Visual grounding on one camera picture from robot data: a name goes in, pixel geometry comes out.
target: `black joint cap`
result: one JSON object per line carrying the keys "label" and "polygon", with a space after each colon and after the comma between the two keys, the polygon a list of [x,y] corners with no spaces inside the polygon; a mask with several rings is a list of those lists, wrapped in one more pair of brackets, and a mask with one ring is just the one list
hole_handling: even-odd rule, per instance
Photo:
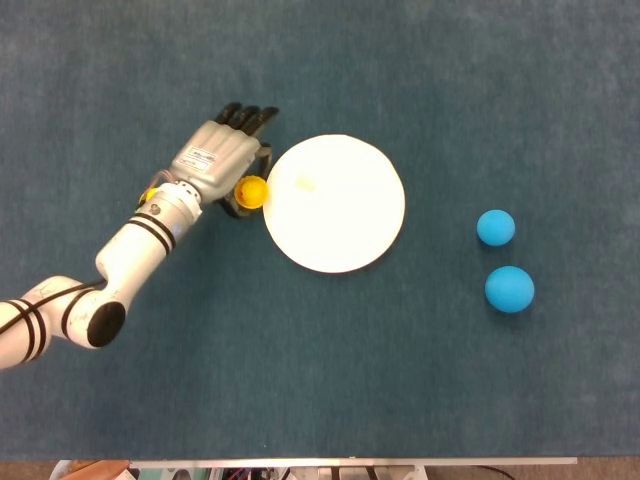
{"label": "black joint cap", "polygon": [[87,340],[92,347],[104,347],[116,338],[124,324],[127,311],[120,302],[109,302],[95,311],[87,328]]}

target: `ball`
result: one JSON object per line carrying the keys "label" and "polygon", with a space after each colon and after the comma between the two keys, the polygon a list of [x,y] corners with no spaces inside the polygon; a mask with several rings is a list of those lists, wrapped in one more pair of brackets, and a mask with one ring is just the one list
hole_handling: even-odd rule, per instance
{"label": "ball", "polygon": [[518,267],[500,267],[489,275],[484,286],[489,303],[504,313],[517,313],[533,301],[535,287],[531,276]]}
{"label": "ball", "polygon": [[499,247],[513,238],[516,223],[504,210],[489,210],[478,219],[476,231],[484,243],[491,247]]}

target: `black fingertip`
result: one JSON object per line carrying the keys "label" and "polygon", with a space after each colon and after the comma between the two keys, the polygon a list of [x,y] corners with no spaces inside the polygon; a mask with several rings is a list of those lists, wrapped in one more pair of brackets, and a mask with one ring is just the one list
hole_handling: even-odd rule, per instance
{"label": "black fingertip", "polygon": [[227,123],[233,114],[240,110],[240,108],[242,108],[242,104],[240,102],[231,102],[220,111],[218,116],[214,119],[214,122],[221,125]]}
{"label": "black fingertip", "polygon": [[249,119],[249,121],[247,121],[245,126],[242,128],[242,131],[247,135],[254,135],[259,132],[260,129],[269,122],[269,120],[275,117],[279,111],[280,109],[276,107],[264,108],[259,114],[254,115]]}
{"label": "black fingertip", "polygon": [[253,116],[258,111],[260,111],[260,107],[257,107],[255,105],[244,107],[242,110],[238,111],[233,117],[231,117],[228,125],[231,128],[239,129],[245,124],[248,118]]}

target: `robotic arm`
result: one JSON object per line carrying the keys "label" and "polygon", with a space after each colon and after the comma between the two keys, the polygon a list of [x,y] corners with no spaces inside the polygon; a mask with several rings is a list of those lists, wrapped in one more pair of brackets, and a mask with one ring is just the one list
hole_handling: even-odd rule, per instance
{"label": "robotic arm", "polygon": [[[159,173],[169,182],[153,188],[154,177],[133,217],[98,253],[96,267],[103,279],[83,284],[55,276],[21,298],[0,302],[0,368],[36,359],[52,335],[86,348],[107,345],[124,324],[140,287],[198,220],[201,205],[220,202],[236,217],[256,211],[260,205],[255,199],[243,196],[255,197],[256,188],[266,194],[266,184],[258,177],[242,177],[259,160],[266,178],[271,147],[256,137],[277,113],[274,107],[231,103],[205,122],[170,170]],[[254,182],[253,193],[243,190],[246,179]]]}

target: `white plate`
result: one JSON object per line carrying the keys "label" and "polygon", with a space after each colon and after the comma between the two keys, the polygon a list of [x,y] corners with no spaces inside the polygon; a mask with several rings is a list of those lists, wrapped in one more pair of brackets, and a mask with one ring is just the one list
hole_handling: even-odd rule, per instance
{"label": "white plate", "polygon": [[267,229],[294,262],[326,273],[356,270],[393,243],[404,189],[377,148],[322,135],[289,149],[273,167],[264,205]]}

